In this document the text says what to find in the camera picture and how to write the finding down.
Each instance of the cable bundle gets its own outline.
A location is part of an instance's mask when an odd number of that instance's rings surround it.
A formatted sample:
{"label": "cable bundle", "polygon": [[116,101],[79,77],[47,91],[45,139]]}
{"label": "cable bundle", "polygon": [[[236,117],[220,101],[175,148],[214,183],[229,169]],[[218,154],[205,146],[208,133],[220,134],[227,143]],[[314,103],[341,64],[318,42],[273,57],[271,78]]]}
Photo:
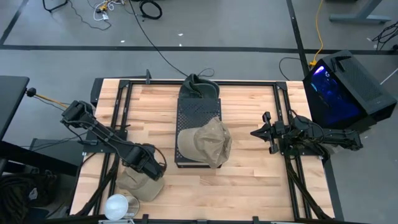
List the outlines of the cable bundle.
{"label": "cable bundle", "polygon": [[381,33],[372,40],[373,42],[377,41],[376,50],[381,50],[388,41],[390,41],[392,38],[394,38],[397,35],[398,35],[398,22],[389,27],[384,28],[383,31],[381,31]]}

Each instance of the table leg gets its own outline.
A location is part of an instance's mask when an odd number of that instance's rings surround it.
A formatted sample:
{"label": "table leg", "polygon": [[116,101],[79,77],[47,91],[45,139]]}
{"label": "table leg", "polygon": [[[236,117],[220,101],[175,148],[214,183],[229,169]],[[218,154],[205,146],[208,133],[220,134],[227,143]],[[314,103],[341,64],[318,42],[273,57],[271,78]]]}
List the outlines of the table leg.
{"label": "table leg", "polygon": [[352,22],[352,23],[385,23],[391,21],[388,16],[370,15],[382,0],[370,0],[357,14],[331,14],[329,20],[332,22]]}

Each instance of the desk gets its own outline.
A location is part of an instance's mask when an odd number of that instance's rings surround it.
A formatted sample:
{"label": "desk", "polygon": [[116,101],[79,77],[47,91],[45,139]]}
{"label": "desk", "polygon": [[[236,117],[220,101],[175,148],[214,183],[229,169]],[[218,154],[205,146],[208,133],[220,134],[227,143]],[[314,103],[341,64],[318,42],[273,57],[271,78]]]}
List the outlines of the desk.
{"label": "desk", "polygon": [[[119,79],[105,79],[95,116],[106,126],[111,124]],[[290,105],[298,114],[310,118],[302,82],[286,82]],[[136,218],[149,214],[150,219],[178,220],[293,220],[284,157],[270,155],[269,143],[249,133],[263,125],[261,116],[270,111],[276,121],[274,92],[269,86],[220,86],[223,122],[233,138],[229,160],[222,168],[179,169],[174,163],[175,122],[178,85],[133,85],[127,117],[127,139],[148,142],[158,147],[168,162],[165,187],[152,202],[141,202]],[[118,119],[121,119],[122,108]],[[287,113],[282,105],[287,124]],[[98,186],[104,154],[97,154],[81,169],[71,212],[78,212]],[[321,160],[302,156],[307,189],[329,216],[331,199]],[[124,170],[120,164],[118,175]],[[304,217],[299,191],[298,205]],[[116,187],[116,194],[128,192]],[[103,205],[108,198],[105,189]]]}
{"label": "desk", "polygon": [[3,171],[23,171],[23,165],[7,163],[8,160],[75,176],[77,166],[73,164],[40,154],[34,150],[29,151],[2,140],[25,95],[28,82],[29,78],[27,77],[0,76],[0,176]]}

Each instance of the black floor line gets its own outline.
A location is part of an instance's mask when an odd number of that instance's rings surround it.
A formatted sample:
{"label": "black floor line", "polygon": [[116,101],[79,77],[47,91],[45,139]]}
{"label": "black floor line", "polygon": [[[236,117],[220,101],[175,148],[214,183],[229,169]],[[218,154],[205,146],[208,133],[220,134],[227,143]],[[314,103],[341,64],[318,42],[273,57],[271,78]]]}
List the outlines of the black floor line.
{"label": "black floor line", "polygon": [[6,30],[2,33],[2,36],[0,38],[0,45],[3,45],[8,37],[8,35],[11,33],[12,28],[14,27],[15,23],[17,22],[19,16],[21,15],[22,11],[24,10],[27,2],[29,0],[23,0],[21,5],[18,8],[18,11],[14,14],[14,17],[11,19],[11,22],[8,24]]}
{"label": "black floor line", "polygon": [[[260,52],[298,54],[298,49],[284,49],[273,47],[157,47],[161,52]],[[58,45],[0,45],[0,50],[59,50],[59,51],[156,51],[151,46],[58,46]],[[305,54],[315,54],[318,49],[304,49]],[[339,50],[322,50],[320,54],[333,54]],[[354,55],[398,55],[390,50],[349,50]]]}
{"label": "black floor line", "polygon": [[[11,22],[7,26],[3,35],[0,38],[0,50],[66,50],[66,51],[156,51],[155,48],[151,46],[61,46],[61,45],[4,45],[7,37],[11,33],[12,28],[16,24],[19,16],[24,10],[28,0],[23,0],[15,13]],[[295,38],[297,42],[297,49],[285,49],[277,47],[157,47],[163,52],[262,52],[262,53],[285,53],[285,54],[299,54],[302,59],[303,69],[306,69],[304,62],[305,54],[315,54],[318,49],[303,49],[301,43],[300,31],[297,26],[297,21],[295,20],[295,13],[291,0],[287,0],[290,19],[292,20],[293,29],[295,32]],[[333,54],[339,50],[322,50],[321,54]],[[398,52],[393,52],[390,50],[350,50],[354,55],[398,55]]]}
{"label": "black floor line", "polygon": [[293,8],[292,0],[286,0],[287,9],[289,10],[290,21],[292,22],[294,39],[296,40],[298,48],[298,56],[300,57],[301,66],[303,68],[303,74],[306,76],[310,73],[308,68],[307,58],[305,57],[303,42],[301,41],[301,35],[299,30],[299,25],[297,25],[296,15]]}

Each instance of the yellow cable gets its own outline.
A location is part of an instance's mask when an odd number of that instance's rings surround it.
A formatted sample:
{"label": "yellow cable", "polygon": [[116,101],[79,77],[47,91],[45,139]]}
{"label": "yellow cable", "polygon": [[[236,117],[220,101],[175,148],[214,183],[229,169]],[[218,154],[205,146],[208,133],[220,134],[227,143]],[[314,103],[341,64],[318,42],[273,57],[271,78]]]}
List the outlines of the yellow cable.
{"label": "yellow cable", "polygon": [[41,99],[43,99],[43,100],[47,100],[47,101],[56,103],[56,104],[58,104],[58,105],[60,105],[60,106],[62,106],[62,107],[64,107],[64,108],[68,108],[66,105],[64,105],[63,103],[61,103],[61,102],[59,102],[59,101],[57,101],[57,100],[50,99],[50,98],[48,98],[48,97],[46,97],[46,96],[43,96],[43,95],[40,95],[40,94],[36,94],[36,96],[39,97],[39,98],[41,98]]}
{"label": "yellow cable", "polygon": [[321,0],[321,3],[319,4],[318,11],[317,11],[317,16],[315,17],[315,27],[317,28],[318,38],[319,38],[319,41],[321,42],[321,48],[314,55],[312,62],[310,62],[310,66],[315,66],[317,64],[317,56],[318,56],[319,52],[321,52],[321,50],[323,49],[323,42],[322,42],[322,38],[321,38],[321,33],[319,33],[319,28],[318,28],[318,15],[319,15],[319,11],[321,10],[322,3],[323,3],[323,0]]}

